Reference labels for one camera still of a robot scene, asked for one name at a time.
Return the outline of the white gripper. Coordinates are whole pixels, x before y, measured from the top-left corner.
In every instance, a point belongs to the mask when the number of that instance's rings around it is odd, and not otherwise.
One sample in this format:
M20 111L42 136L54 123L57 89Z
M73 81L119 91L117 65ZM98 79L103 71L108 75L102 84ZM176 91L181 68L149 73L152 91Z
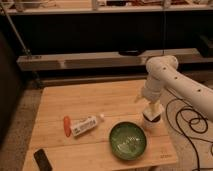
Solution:
M157 116L157 107L156 107L156 102L159 100L162 90L164 88L164 83L158 79L155 78L148 78L140 93L136 96L135 101L138 102L139 100L145 98L148 100L149 107L151 110L152 116Z

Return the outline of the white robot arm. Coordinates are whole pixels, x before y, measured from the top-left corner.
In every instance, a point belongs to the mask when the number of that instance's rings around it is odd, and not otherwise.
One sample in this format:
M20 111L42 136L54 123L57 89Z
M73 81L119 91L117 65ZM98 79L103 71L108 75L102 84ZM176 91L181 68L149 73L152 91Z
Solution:
M181 74L177 68L175 56L149 58L146 62L148 76L140 96L155 103L162 89L170 87L213 122L213 90Z

